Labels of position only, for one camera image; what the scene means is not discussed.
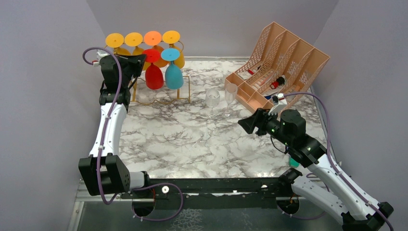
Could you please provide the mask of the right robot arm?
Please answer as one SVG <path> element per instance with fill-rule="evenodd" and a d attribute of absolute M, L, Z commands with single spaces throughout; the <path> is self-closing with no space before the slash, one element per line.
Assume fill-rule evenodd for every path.
<path fill-rule="evenodd" d="M 335 164 L 327 149 L 306 133 L 306 120 L 294 109 L 277 114 L 258 108 L 238 124 L 246 133 L 270 135 L 287 148 L 288 154 L 317 176 L 329 189 L 323 189 L 294 168 L 280 176 L 278 191 L 285 196 L 295 193 L 332 216 L 344 231 L 378 231 L 394 209 L 388 202 L 370 197 Z"/>

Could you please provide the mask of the red wine glass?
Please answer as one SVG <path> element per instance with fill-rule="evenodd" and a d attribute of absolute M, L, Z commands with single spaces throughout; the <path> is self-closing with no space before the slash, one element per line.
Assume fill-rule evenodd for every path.
<path fill-rule="evenodd" d="M 150 64 L 145 70 L 146 86 L 152 90 L 158 90 L 164 85 L 162 71 L 154 64 L 161 58 L 160 52 L 155 49 L 147 49 L 142 54 L 146 55 L 145 64 Z"/>

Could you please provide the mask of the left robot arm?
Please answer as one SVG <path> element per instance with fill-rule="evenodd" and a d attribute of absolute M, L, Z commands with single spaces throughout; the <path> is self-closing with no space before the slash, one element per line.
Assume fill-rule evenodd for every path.
<path fill-rule="evenodd" d="M 141 76 L 146 55 L 102 57 L 99 61 L 103 85 L 99 104 L 101 121 L 97 137 L 87 158 L 81 158 L 78 168 L 91 196 L 126 193 L 133 189 L 138 197 L 151 193 L 145 171 L 129 172 L 118 156 L 123 122 L 130 103 L 129 83 Z"/>

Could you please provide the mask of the blue wine glass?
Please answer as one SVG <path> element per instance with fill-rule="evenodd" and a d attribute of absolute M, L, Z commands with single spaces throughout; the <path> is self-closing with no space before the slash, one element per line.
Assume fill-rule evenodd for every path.
<path fill-rule="evenodd" d="M 161 58 L 169 62 L 165 71 L 166 86 L 171 90 L 180 89 L 183 84 L 183 75 L 181 69 L 175 64 L 175 60 L 180 57 L 180 52 L 174 48 L 168 48 L 162 51 Z"/>

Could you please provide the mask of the clear wine glass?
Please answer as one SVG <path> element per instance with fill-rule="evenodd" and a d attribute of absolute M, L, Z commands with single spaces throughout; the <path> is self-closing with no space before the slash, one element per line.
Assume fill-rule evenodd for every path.
<path fill-rule="evenodd" d="M 225 101 L 227 103 L 227 106 L 226 106 L 226 109 L 225 109 L 225 112 L 224 112 L 224 115 L 226 117 L 229 117 L 231 115 L 230 105 L 235 100 L 237 92 L 238 92 L 238 86 L 236 84 L 229 83 L 229 84 L 226 85 L 225 95 L 224 95 Z"/>
<path fill-rule="evenodd" d="M 215 114 L 215 108 L 220 103 L 220 93 L 219 93 L 219 91 L 217 89 L 215 89 L 215 88 L 209 89 L 206 92 L 206 95 L 205 95 L 205 103 L 210 108 L 210 110 L 207 113 L 207 116 L 209 118 L 212 118 L 214 116 L 214 114 Z"/>

